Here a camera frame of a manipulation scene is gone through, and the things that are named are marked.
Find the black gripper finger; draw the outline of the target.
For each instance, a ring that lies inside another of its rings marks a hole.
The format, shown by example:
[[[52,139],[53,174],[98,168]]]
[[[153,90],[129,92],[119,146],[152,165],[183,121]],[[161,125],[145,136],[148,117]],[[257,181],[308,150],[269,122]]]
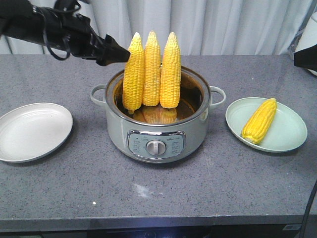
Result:
[[[297,51],[294,53],[294,65],[301,68],[317,70],[317,46]]]
[[[117,62],[128,62],[129,57],[130,52],[121,47],[112,36],[107,34],[98,46],[96,63],[100,66],[107,66]]]

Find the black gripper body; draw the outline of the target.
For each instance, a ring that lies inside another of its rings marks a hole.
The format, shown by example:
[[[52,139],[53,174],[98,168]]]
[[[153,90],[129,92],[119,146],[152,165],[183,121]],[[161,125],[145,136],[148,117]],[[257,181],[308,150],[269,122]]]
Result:
[[[90,18],[79,13],[60,14],[61,30],[63,32],[63,51],[66,58],[73,55],[87,60],[101,60],[105,52],[104,42],[90,25]]]

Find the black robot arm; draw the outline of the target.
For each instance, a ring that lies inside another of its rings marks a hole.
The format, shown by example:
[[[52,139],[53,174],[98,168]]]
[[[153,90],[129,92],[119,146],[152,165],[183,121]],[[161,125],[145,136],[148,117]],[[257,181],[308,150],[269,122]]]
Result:
[[[53,8],[35,6],[28,0],[2,0],[0,33],[45,46],[57,60],[75,56],[100,66],[127,62],[129,51],[110,35],[98,36],[90,18],[79,14],[80,8],[78,0],[57,0]]]

